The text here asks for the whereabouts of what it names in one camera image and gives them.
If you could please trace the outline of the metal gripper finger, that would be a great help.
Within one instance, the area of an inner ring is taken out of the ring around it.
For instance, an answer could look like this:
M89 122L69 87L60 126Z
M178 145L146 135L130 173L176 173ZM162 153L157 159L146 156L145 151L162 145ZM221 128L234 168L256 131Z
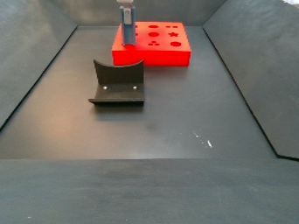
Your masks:
M125 25L130 25L133 23L132 19L132 7L133 7L133 0L116 0L120 4L120 10L122 13L122 22Z

